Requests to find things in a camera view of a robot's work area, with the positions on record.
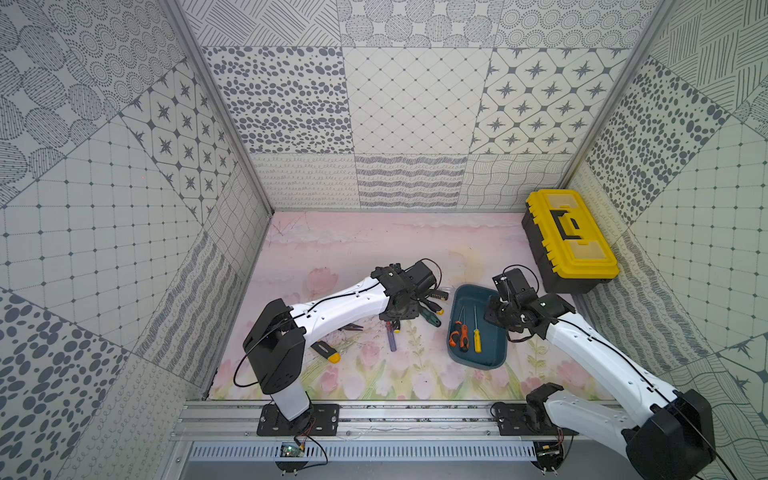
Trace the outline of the green black screwdriver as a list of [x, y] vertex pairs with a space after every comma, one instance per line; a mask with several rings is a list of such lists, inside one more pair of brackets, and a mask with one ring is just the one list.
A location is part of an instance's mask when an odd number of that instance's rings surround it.
[[433, 327], [440, 328], [442, 325], [441, 320], [437, 314], [430, 310], [428, 307], [420, 308], [420, 315]]

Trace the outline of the black yellow-dotted screwdriver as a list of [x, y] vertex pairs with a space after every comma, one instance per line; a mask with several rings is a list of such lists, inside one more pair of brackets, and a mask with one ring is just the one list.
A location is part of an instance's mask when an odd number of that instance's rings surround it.
[[428, 296], [430, 298], [447, 301], [449, 299], [449, 293], [439, 290], [439, 289], [431, 289], [428, 291]]

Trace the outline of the yellow handle screwdriver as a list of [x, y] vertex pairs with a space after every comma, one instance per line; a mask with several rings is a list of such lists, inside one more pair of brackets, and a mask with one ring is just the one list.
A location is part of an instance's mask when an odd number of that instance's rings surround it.
[[474, 351], [476, 353], [481, 353], [482, 352], [482, 341], [481, 341], [481, 333], [480, 333], [480, 330], [479, 330], [478, 309], [476, 307], [473, 308], [473, 321], [474, 321], [474, 329], [473, 329]]

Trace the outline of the black screwdriver yellow cap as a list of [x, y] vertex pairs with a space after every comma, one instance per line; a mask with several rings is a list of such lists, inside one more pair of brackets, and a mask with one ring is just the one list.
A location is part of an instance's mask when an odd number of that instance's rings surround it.
[[426, 305], [427, 308], [429, 308], [436, 315], [442, 315], [443, 314], [443, 308], [440, 305], [438, 305], [437, 303], [425, 300], [424, 304]]

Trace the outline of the purple red screwdriver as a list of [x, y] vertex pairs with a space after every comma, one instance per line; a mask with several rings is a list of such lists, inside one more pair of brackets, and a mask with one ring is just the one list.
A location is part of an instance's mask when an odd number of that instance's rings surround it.
[[387, 339], [388, 339], [388, 345], [391, 352], [397, 351], [397, 343], [395, 338], [395, 330], [393, 328], [393, 325], [391, 322], [386, 322], [386, 332], [387, 332]]

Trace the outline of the orange black screwdriver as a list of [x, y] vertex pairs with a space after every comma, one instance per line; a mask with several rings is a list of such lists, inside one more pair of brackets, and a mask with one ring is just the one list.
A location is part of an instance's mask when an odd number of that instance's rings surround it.
[[453, 323], [452, 323], [452, 326], [451, 326], [451, 329], [450, 329], [450, 333], [449, 333], [449, 346], [452, 347], [452, 348], [459, 348], [459, 331], [458, 331], [459, 324], [458, 324], [458, 320], [459, 320], [459, 313], [460, 313], [461, 308], [459, 309], [456, 318], [453, 320]]
[[465, 322], [465, 308], [462, 307], [459, 313], [459, 320], [458, 320], [458, 331], [459, 331], [459, 349], [462, 352], [467, 352], [469, 349], [469, 335], [468, 335], [468, 326]]

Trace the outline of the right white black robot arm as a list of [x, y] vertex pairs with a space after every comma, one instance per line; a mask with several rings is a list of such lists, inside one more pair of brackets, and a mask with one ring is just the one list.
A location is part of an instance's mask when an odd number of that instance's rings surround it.
[[692, 479], [717, 459], [712, 408], [699, 392], [682, 392], [631, 360], [562, 297], [537, 295], [520, 269], [507, 267], [493, 283], [498, 293], [487, 321], [550, 342], [619, 404], [585, 401], [548, 382], [527, 394], [521, 414], [501, 402], [492, 406], [500, 432], [513, 423], [536, 434], [576, 432], [625, 457], [644, 479]]

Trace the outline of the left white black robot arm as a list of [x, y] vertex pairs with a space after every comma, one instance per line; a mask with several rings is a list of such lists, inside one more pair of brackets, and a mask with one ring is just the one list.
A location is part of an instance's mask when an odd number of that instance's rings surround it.
[[438, 314], [442, 308], [430, 297], [439, 291], [442, 273], [424, 258], [409, 267], [391, 263], [374, 268], [369, 276], [319, 300], [287, 305], [269, 302], [243, 341], [244, 355], [255, 374], [251, 384], [270, 396], [289, 422], [311, 415], [312, 404], [301, 384], [305, 351], [328, 334], [360, 319], [376, 316], [392, 326], [420, 316], [423, 309]]

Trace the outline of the teal plastic storage tray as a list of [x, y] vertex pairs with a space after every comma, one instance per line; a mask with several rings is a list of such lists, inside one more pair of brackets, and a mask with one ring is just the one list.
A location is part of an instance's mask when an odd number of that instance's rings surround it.
[[478, 285], [455, 290], [447, 340], [453, 361], [478, 370], [494, 370], [506, 362], [506, 331], [488, 320], [490, 302], [498, 299], [494, 290]]

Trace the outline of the yellow black pliers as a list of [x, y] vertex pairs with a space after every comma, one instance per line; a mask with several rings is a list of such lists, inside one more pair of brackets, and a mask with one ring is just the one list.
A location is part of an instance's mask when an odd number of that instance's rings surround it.
[[364, 328], [361, 325], [358, 325], [355, 323], [350, 323], [339, 328], [339, 331], [350, 331], [350, 332], [360, 332], [363, 330]]

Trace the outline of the yellow black toolbox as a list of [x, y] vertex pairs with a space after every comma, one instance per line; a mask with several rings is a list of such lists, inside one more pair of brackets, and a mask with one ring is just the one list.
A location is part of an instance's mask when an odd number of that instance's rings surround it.
[[614, 253], [574, 190], [532, 192], [522, 227], [549, 293], [585, 294], [620, 273]]

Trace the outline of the yellow black utility knife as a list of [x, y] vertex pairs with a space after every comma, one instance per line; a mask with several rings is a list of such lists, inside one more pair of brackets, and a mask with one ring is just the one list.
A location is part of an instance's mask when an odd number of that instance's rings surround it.
[[327, 344], [325, 341], [314, 342], [311, 345], [311, 348], [332, 364], [337, 364], [341, 360], [341, 356], [338, 351]]

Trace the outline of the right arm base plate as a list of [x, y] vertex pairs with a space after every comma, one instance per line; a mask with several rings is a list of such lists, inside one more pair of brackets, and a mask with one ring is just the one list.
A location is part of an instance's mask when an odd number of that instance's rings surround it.
[[490, 407], [490, 414], [502, 437], [556, 437], [559, 433], [565, 437], [579, 436], [574, 430], [558, 429], [545, 421], [536, 423], [528, 415], [528, 405], [524, 403], [495, 402]]

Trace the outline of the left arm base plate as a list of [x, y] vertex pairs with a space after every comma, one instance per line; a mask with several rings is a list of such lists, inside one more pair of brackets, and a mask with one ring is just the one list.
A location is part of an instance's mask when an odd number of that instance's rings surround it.
[[265, 405], [259, 417], [257, 435], [277, 436], [335, 436], [338, 430], [340, 405], [310, 404], [307, 411], [294, 420], [287, 420], [274, 403]]

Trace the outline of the aluminium mounting rail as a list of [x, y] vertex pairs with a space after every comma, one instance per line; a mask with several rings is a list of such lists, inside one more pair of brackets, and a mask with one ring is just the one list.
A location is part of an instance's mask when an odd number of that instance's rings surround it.
[[[559, 393], [554, 398], [555, 412], [547, 420], [536, 421], [528, 407], [528, 415], [536, 423], [545, 421], [558, 429], [571, 429], [588, 440], [621, 439], [622, 431], [639, 423], [615, 402], [592, 402], [571, 394]], [[303, 436], [259, 437], [257, 428], [262, 408], [271, 402], [261, 401], [195, 401], [187, 403], [171, 431], [176, 441], [237, 441], [252, 439], [301, 439]], [[509, 438], [513, 440], [554, 441], [556, 437], [502, 437], [490, 414], [493, 401], [405, 401], [316, 402], [340, 405], [335, 436], [314, 438], [338, 441], [352, 440], [479, 440]]]

